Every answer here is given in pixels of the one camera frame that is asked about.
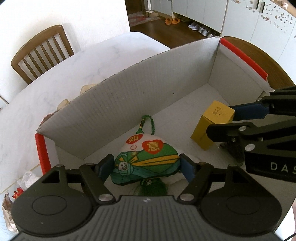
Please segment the green embroidered sachet charm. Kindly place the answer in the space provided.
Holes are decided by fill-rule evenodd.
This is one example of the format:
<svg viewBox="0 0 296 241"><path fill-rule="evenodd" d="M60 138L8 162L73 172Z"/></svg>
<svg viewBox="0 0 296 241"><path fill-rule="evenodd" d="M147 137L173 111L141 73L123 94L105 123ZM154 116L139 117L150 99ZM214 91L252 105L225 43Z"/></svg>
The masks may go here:
<svg viewBox="0 0 296 241"><path fill-rule="evenodd" d="M162 178L176 174L180 165L177 150L155 135L153 118L143 115L114 161L111 180L120 186L138 183L135 193L140 196L165 196L168 188Z"/></svg>

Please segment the clear crinkled plastic wrap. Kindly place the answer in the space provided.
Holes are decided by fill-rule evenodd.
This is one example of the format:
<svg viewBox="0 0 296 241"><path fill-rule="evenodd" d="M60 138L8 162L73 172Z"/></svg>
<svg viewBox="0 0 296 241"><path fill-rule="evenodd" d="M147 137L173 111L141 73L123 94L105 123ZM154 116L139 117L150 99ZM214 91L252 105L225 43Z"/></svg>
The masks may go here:
<svg viewBox="0 0 296 241"><path fill-rule="evenodd" d="M20 178L17 183L21 187L22 190L27 190L30 188L35 182L39 180L36 174L31 171L26 171L22 178Z"/></svg>

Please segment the red orange plush toy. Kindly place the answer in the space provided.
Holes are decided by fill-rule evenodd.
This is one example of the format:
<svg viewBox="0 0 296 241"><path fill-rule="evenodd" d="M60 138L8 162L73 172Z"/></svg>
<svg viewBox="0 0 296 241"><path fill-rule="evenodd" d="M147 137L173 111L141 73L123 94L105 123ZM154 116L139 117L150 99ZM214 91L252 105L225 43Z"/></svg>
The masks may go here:
<svg viewBox="0 0 296 241"><path fill-rule="evenodd" d="M23 194L23 189L21 187L18 187L13 194L13 198L17 199L20 195Z"/></svg>

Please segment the rectangular beige wooden block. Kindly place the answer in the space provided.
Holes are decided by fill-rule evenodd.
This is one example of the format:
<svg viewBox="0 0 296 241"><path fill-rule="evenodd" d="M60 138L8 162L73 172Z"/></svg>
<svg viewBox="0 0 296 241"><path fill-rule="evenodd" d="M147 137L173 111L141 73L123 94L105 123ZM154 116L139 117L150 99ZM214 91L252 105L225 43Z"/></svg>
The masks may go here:
<svg viewBox="0 0 296 241"><path fill-rule="evenodd" d="M97 84L88 84L88 85L83 85L80 90L80 95L85 93L87 90L91 89L92 87L95 87Z"/></svg>

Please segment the silver foil snack bag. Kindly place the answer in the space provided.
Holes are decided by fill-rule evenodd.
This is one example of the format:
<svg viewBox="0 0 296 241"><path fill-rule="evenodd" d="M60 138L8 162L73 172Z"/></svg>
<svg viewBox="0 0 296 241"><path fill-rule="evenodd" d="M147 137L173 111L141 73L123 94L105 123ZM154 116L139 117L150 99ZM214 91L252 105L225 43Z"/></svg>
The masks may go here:
<svg viewBox="0 0 296 241"><path fill-rule="evenodd" d="M3 215L4 215L4 221L5 221L7 229L10 232L19 233L18 229L16 228L16 224L12 218L12 215L11 215L12 204L13 204L13 202L10 200L10 195L7 192L4 195L3 202L1 205Z"/></svg>

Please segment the wooden chair beside box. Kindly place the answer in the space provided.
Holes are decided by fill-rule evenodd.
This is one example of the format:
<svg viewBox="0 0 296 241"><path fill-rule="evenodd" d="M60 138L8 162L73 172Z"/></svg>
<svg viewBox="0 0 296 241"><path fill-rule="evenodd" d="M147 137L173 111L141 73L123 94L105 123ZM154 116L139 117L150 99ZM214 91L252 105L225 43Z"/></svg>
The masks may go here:
<svg viewBox="0 0 296 241"><path fill-rule="evenodd" d="M255 45L236 37L226 36L223 38L250 57L267 73L267 82L273 89L292 87L295 85L281 66Z"/></svg>

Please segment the round beige wooden block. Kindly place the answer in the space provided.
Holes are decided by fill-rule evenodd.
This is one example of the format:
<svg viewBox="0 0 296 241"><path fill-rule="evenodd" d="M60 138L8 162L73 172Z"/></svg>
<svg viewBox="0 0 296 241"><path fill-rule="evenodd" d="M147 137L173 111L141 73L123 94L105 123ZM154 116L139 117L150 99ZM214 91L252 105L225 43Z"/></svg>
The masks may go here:
<svg viewBox="0 0 296 241"><path fill-rule="evenodd" d="M57 110L62 109L62 108L65 107L67 104L69 104L69 100L68 100L68 99L64 99L64 100L62 100L62 101L58 104L58 106L57 106Z"/></svg>

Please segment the red cardboard shoe box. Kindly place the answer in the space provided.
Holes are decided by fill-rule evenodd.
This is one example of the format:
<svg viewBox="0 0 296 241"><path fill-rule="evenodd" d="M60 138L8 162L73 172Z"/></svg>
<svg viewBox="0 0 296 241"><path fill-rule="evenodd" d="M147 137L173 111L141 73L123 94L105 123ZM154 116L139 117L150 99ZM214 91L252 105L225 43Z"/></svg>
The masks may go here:
<svg viewBox="0 0 296 241"><path fill-rule="evenodd" d="M198 40L137 63L76 97L44 119L36 134L43 173L117 155L143 115L156 135L195 162L217 168L234 158L215 144L203 150L191 134L213 101L255 101L269 93L267 73L224 38Z"/></svg>

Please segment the orange slippers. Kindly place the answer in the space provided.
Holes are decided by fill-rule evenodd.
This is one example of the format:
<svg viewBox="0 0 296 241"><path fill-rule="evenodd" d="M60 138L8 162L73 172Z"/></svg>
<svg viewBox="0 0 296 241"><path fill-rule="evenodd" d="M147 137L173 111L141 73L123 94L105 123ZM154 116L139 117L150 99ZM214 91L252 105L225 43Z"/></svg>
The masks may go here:
<svg viewBox="0 0 296 241"><path fill-rule="evenodd" d="M165 24L166 25L176 25L180 22L181 20L179 18L166 18L165 19Z"/></svg>

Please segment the wooden slat-back chair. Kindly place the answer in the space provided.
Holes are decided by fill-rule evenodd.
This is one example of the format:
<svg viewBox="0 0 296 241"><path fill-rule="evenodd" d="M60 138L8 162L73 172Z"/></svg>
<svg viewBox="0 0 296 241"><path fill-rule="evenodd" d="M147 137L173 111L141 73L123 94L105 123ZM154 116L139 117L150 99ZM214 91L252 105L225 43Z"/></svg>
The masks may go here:
<svg viewBox="0 0 296 241"><path fill-rule="evenodd" d="M54 25L26 42L13 57L11 67L30 84L73 55L74 51L63 26Z"/></svg>

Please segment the large white wall cabinet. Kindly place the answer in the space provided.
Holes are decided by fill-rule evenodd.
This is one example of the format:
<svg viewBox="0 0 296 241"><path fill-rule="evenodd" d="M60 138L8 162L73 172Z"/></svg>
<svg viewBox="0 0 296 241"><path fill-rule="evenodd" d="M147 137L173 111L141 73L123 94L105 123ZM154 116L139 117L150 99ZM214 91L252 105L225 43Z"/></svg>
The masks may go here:
<svg viewBox="0 0 296 241"><path fill-rule="evenodd" d="M275 1L151 1L151 8L254 44L295 81L295 15Z"/></svg>

